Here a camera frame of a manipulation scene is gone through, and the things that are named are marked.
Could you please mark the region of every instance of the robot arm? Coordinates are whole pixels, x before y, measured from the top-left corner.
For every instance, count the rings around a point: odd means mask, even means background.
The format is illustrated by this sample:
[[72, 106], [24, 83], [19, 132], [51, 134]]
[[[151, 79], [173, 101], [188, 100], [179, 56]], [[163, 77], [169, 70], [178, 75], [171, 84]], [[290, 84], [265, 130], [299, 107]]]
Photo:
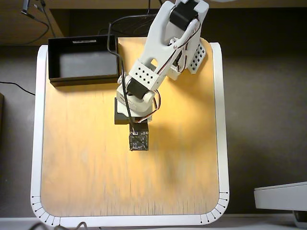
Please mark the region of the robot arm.
[[[203, 0], [176, 0], [175, 4], [166, 1], [161, 6], [150, 27], [142, 55], [124, 78], [134, 122], [151, 119], [152, 107], [156, 104], [154, 96], [159, 93], [158, 88], [166, 75], [176, 80], [184, 69], [196, 73], [205, 57], [200, 34], [208, 9], [209, 5]], [[128, 117], [122, 84], [117, 88], [116, 101], [115, 113]], [[115, 124], [124, 123], [115, 119]]]

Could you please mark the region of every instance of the wooden platform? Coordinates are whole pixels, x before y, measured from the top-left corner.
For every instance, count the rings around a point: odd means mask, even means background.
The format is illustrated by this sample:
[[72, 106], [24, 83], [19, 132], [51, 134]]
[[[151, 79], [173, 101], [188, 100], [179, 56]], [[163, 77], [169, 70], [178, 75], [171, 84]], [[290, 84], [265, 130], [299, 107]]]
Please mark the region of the wooden platform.
[[[126, 69], [145, 38], [120, 38]], [[203, 214], [219, 198], [212, 50], [198, 73], [166, 78], [149, 151], [114, 125], [117, 84], [54, 88], [47, 75], [41, 201], [53, 216]]]

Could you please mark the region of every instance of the white frame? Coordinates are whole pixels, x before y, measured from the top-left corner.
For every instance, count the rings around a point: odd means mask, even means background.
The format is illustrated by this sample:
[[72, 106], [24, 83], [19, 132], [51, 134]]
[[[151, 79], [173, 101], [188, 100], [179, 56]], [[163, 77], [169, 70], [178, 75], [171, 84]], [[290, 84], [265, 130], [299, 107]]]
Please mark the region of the white frame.
[[88, 227], [124, 226], [178, 226], [205, 225], [216, 221], [225, 212], [229, 202], [228, 158], [226, 142], [224, 82], [222, 52], [218, 43], [210, 43], [213, 50], [213, 77], [215, 96], [216, 140], [219, 178], [219, 199], [215, 208], [208, 213], [195, 215], [155, 215], [155, 216], [97, 216], [97, 217], [55, 217], [43, 207], [41, 195], [41, 174], [44, 135], [45, 89], [48, 46], [40, 47], [37, 55], [35, 118], [33, 138], [33, 158], [31, 177], [31, 206], [34, 214], [44, 223], [73, 228], [85, 221]]

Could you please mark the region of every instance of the gray floor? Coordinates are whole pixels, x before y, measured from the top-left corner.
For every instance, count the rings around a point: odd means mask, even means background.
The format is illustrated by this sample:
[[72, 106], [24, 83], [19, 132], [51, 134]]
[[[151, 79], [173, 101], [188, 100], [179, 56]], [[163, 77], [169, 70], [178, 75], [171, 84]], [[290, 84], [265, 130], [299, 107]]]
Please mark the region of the gray floor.
[[[0, 81], [35, 92], [38, 47], [0, 47]], [[30, 182], [35, 97], [0, 84], [4, 95], [0, 137], [0, 217], [32, 217]]]
[[[280, 14], [265, 13], [259, 23]], [[208, 33], [203, 36], [209, 41], [220, 40], [224, 51], [231, 193], [227, 213], [265, 213], [266, 210], [255, 209], [255, 187], [307, 181], [307, 45], [302, 43], [299, 28], [290, 28], [288, 33], [272, 24], [270, 33], [269, 23], [263, 31], [255, 26], [255, 12], [246, 19], [250, 27], [243, 27], [236, 15], [238, 12], [219, 13], [225, 23], [241, 28], [235, 37], [226, 28], [214, 29], [214, 22], [221, 20], [214, 14], [208, 15]], [[283, 15], [289, 17], [289, 24], [306, 18], [301, 11]], [[90, 33], [89, 27], [85, 30], [74, 28], [73, 35]], [[37, 50], [38, 47], [0, 47], [0, 81], [14, 81], [34, 92]], [[5, 96], [0, 139], [0, 217], [31, 217], [35, 98], [12, 85], [0, 84], [0, 92]]]

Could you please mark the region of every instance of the black box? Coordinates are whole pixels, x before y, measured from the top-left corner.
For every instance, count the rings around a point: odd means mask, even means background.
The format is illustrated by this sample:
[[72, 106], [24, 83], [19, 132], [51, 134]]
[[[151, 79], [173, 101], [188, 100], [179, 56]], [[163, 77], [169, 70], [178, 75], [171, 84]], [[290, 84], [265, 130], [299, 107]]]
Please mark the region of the black box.
[[[113, 83], [118, 79], [118, 58], [106, 49], [107, 35], [48, 40], [49, 80], [53, 86]], [[110, 37], [117, 52], [118, 40]]]

